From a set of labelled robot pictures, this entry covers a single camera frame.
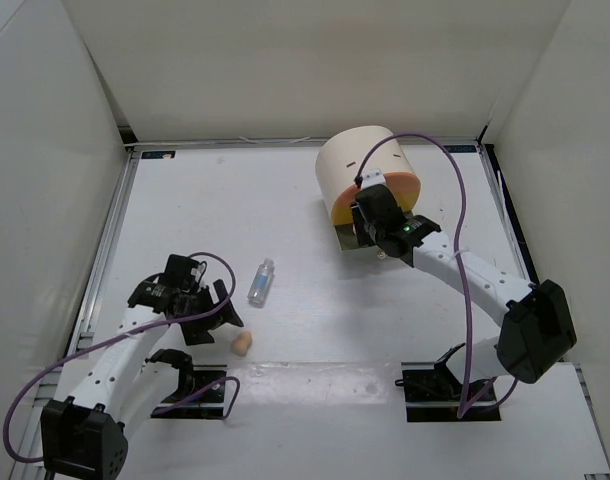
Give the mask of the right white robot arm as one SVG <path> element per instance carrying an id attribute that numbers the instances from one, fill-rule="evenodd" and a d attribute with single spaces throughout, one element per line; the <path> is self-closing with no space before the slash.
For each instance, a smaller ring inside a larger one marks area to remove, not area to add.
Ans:
<path id="1" fill-rule="evenodd" d="M 454 250 L 438 224 L 406 216 L 384 184 L 363 188 L 352 212 L 362 238 L 387 256 L 429 274 L 461 293 L 499 327 L 498 336 L 448 350 L 434 365 L 434 387 L 455 400 L 470 385 L 501 376 L 536 383 L 577 343 L 563 288 L 512 276 L 469 252 Z"/>

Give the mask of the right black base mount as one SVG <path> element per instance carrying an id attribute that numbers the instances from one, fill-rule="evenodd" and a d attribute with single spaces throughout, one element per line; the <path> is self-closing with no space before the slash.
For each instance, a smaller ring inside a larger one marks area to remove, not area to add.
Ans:
<path id="1" fill-rule="evenodd" d="M 491 387 L 465 415 L 457 417 L 460 391 L 453 392 L 437 379 L 431 364 L 402 363 L 395 386 L 404 394 L 408 423 L 499 422 L 496 393 Z"/>

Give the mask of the clear bottle blue label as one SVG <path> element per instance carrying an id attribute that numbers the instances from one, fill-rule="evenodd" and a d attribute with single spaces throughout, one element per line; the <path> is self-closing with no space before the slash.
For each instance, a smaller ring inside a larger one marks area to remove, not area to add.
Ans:
<path id="1" fill-rule="evenodd" d="M 249 289 L 247 299 L 254 307 L 263 307 L 275 273 L 275 263 L 272 259 L 266 258 L 257 268 L 256 274 Z"/>

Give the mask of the yellow drawer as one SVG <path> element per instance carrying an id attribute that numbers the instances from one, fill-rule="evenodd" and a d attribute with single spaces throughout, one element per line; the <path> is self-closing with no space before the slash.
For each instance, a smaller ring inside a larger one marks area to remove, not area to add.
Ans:
<path id="1" fill-rule="evenodd" d="M 398 205 L 404 213 L 408 213 L 413 210 L 416 205 L 417 197 L 397 197 Z M 351 204 L 353 200 L 339 199 L 332 207 L 331 210 L 331 222 L 333 226 L 348 225 L 353 222 L 351 214 Z"/>

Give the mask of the cream round drawer cabinet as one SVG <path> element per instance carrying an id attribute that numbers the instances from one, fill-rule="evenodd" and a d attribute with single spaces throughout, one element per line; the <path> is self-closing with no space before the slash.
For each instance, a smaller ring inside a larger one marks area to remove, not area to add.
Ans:
<path id="1" fill-rule="evenodd" d="M 315 175 L 330 221 L 332 204 L 346 187 L 354 183 L 367 153 L 391 134 L 390 130 L 381 126 L 356 127 L 335 135 L 322 146 L 315 162 Z M 396 140 L 379 147 L 369 158 L 365 169 L 380 169 L 383 174 L 415 174 Z"/>

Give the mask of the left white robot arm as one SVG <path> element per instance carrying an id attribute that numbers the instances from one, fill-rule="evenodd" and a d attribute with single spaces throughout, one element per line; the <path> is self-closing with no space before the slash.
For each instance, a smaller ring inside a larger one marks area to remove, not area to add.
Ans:
<path id="1" fill-rule="evenodd" d="M 150 417 L 198 404 L 230 377 L 200 385 L 192 357 L 157 343 L 180 326 L 187 345 L 213 342 L 212 331 L 241 326 L 231 298 L 234 285 L 206 284 L 212 254 L 172 254 L 165 269 L 133 290 L 115 337 L 92 346 L 98 358 L 62 400 L 40 417 L 41 462 L 55 476 L 115 479 L 127 460 L 129 440 Z"/>

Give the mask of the beige makeup sponge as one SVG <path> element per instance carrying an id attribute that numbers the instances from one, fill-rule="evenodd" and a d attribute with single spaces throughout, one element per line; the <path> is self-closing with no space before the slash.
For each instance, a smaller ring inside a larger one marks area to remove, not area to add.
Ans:
<path id="1" fill-rule="evenodd" d="M 232 340 L 230 350 L 236 356 L 245 357 L 248 354 L 252 343 L 252 333 L 249 331 L 243 331 Z"/>

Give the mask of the pale bottom drawer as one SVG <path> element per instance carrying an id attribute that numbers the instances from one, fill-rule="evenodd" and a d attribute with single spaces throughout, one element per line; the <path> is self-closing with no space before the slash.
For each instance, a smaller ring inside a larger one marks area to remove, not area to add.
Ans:
<path id="1" fill-rule="evenodd" d="M 412 252 L 422 241 L 416 228 L 405 216 L 366 218 L 353 210 L 352 222 L 336 228 L 341 249 L 344 251 L 373 249 L 380 259 L 399 259 L 411 262 Z"/>

